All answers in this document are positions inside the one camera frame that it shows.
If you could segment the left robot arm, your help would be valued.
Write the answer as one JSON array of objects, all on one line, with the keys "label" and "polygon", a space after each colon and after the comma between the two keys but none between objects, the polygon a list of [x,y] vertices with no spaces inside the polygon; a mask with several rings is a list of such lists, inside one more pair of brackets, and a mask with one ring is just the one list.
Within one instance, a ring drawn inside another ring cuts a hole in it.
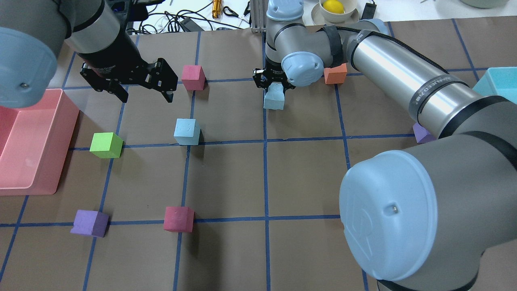
[{"label": "left robot arm", "polygon": [[83,59],[80,74],[98,92],[126,103],[124,85],[140,85],[173,101],[179,78],[165,59],[142,59],[127,24],[148,18],[149,0],[2,0],[0,103],[38,103],[67,44]]}]

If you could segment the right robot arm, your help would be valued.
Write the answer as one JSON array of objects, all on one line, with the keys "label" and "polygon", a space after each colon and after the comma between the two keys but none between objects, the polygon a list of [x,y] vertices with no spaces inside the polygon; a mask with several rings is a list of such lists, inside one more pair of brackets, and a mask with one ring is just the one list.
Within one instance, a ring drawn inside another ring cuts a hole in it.
[{"label": "right robot arm", "polygon": [[337,245],[377,291],[515,291],[516,267],[485,256],[516,246],[516,105],[481,95],[391,38],[381,21],[309,32],[269,3],[266,68],[295,85],[323,66],[361,72],[336,92],[341,140],[273,135],[265,158],[273,291],[349,289]]}]

